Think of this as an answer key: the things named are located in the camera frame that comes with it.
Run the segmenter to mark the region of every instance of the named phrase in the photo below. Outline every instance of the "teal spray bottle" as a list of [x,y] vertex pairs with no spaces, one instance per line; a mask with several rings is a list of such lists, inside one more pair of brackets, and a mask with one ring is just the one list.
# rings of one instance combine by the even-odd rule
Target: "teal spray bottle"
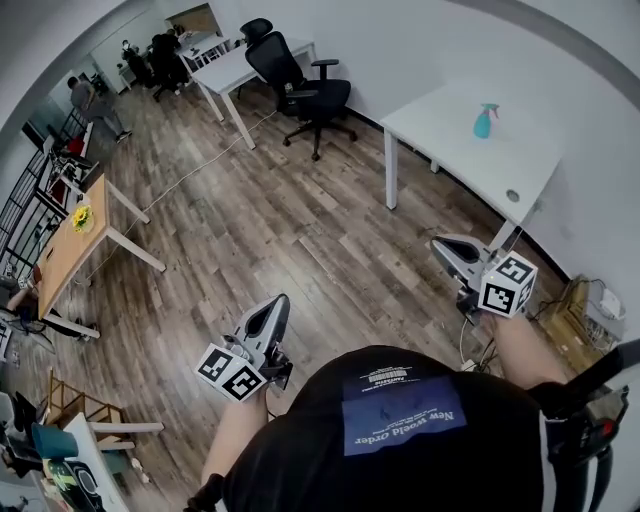
[[473,133],[476,137],[481,139],[488,139],[489,133],[491,133],[491,111],[493,111],[496,119],[498,119],[498,107],[495,103],[483,103],[482,113],[476,119],[476,123],[473,125]]

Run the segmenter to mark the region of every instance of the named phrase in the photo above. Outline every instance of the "sunflower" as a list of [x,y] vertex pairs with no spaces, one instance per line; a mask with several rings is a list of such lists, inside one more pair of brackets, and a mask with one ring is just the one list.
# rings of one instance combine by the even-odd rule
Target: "sunflower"
[[77,208],[72,217],[73,227],[75,228],[75,231],[81,233],[83,226],[87,223],[87,220],[89,220],[90,217],[90,206],[80,206],[79,208]]

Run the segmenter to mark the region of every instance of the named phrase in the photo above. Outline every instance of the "office chair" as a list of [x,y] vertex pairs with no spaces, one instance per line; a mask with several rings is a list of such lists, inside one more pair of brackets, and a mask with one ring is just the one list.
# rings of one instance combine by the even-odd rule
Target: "office chair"
[[350,140],[358,140],[356,132],[332,122],[333,118],[346,113],[345,105],[351,92],[350,82],[327,79],[327,67],[339,61],[328,59],[312,62],[312,66],[320,67],[320,80],[306,80],[284,36],[280,32],[271,32],[272,28],[270,21],[258,18],[243,25],[240,31],[247,39],[247,62],[275,90],[278,111],[307,121],[285,136],[283,144],[289,146],[291,137],[314,130],[311,159],[316,162],[320,159],[318,147],[323,128],[347,133]]

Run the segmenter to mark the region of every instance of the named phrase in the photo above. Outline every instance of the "white table leg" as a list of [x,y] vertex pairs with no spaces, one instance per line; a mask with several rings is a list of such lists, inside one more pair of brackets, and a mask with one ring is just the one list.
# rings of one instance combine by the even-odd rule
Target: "white table leg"
[[398,139],[384,131],[384,161],[387,167],[387,208],[393,210],[398,199]]
[[236,122],[236,126],[240,130],[240,133],[244,137],[244,140],[247,142],[247,146],[249,146],[249,149],[254,149],[256,145],[253,142],[251,135],[249,135],[249,130],[247,130],[247,127],[245,126],[244,121],[242,120],[242,118],[240,117],[240,114],[236,110],[236,106],[233,104],[233,101],[231,101],[231,98],[229,97],[229,93],[225,92],[221,94],[221,96],[222,96],[222,101],[224,101],[224,104],[229,109],[229,112],[231,112],[231,117],[233,117],[233,120]]
[[136,445],[131,441],[113,442],[113,443],[98,443],[98,448],[101,452],[112,452],[114,450],[133,450]]
[[83,325],[74,324],[73,322],[69,322],[69,320],[65,320],[64,318],[60,318],[56,315],[45,315],[44,320],[51,322],[52,324],[59,325],[60,327],[65,327],[70,331],[75,331],[78,334],[86,334],[87,336],[91,336],[92,338],[99,338],[100,333],[94,329],[89,329]]
[[116,197],[118,201],[120,201],[131,213],[133,213],[136,217],[138,217],[145,224],[149,224],[151,220],[149,217],[143,213],[135,204],[133,204],[127,197],[120,192],[109,180],[107,180],[107,187],[109,187],[109,191]]
[[120,75],[120,79],[122,80],[122,84],[129,90],[131,90],[131,84],[129,83],[129,80],[127,80],[124,75]]
[[493,237],[493,240],[489,245],[489,250],[495,251],[496,249],[500,249],[515,229],[516,225],[513,222],[505,220],[500,231],[498,231],[498,234]]
[[162,432],[162,423],[89,423],[91,430],[100,434],[141,434]]
[[187,60],[184,58],[184,55],[180,55],[180,60],[184,64],[184,67],[187,68],[187,71],[189,72],[189,76],[193,76],[193,72],[191,71],[191,66],[189,66],[189,64],[187,63]]
[[205,85],[202,85],[200,82],[198,82],[198,85],[200,86],[200,90],[202,91],[202,94],[204,94],[204,97],[207,98],[207,101],[209,102],[209,106],[213,109],[213,112],[218,118],[218,121],[220,122],[224,121],[224,116],[222,115],[222,112],[218,108],[218,105],[216,105],[216,102],[213,101],[213,98],[211,97],[211,93],[209,92],[209,89],[207,89],[207,87]]
[[149,254],[147,251],[142,250],[126,236],[124,236],[122,233],[112,228],[111,226],[107,228],[107,236],[117,244],[124,247],[127,251],[135,254],[142,261],[148,263],[160,272],[164,272],[167,269],[167,266],[164,263],[151,256],[151,254]]

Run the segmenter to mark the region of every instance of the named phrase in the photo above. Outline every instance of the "wall baseboard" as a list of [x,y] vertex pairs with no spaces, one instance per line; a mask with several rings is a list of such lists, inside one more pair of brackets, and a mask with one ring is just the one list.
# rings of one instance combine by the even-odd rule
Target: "wall baseboard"
[[[374,121],[373,119],[368,118],[367,116],[361,114],[360,112],[357,112],[356,110],[353,110],[352,108],[347,107],[347,111],[349,112],[349,115],[355,117],[356,119],[362,121],[363,123],[371,126],[372,128],[374,128],[375,130],[379,131],[379,132],[384,132],[384,129],[382,128],[382,126],[380,124],[378,124],[376,121]],[[431,160],[426,157],[425,155],[423,155],[422,153],[420,153],[419,151],[416,151],[412,146],[410,146],[409,144],[407,144],[406,142],[399,140],[398,142],[404,146],[405,148],[407,148],[408,150],[414,152],[416,155],[418,155],[420,158],[422,158],[425,162],[431,163]],[[447,170],[444,167],[440,167],[440,171],[438,172],[444,172],[450,179],[452,179],[453,181],[455,181],[458,185],[460,185],[462,188],[464,188],[467,192],[469,192],[471,195],[473,195],[476,199],[478,199],[479,201],[482,202],[482,204],[484,204],[487,208],[490,208],[491,210],[493,210],[498,216],[502,217],[502,215],[500,215],[499,212],[496,212],[491,206],[489,206],[487,204],[486,201],[484,201],[480,196],[478,196],[478,194],[476,194],[473,190],[471,190],[467,185],[465,185],[464,183],[462,183],[458,178],[456,178],[455,176],[452,176],[450,173],[447,172]],[[521,227],[517,227],[516,228],[516,233],[520,234],[520,238],[523,239],[524,241],[527,242],[527,244],[531,247],[531,249],[533,249],[533,251],[547,264],[549,265],[549,268],[551,268],[551,270],[553,271],[554,274],[556,274],[560,280],[563,283],[568,283],[569,281],[571,281],[571,278],[569,277],[569,275],[562,270],[562,268],[560,267],[560,265],[558,265],[553,258],[551,258],[551,256],[549,256],[549,254],[540,246],[540,244],[538,244],[538,242],[536,242],[526,231],[524,231]]]

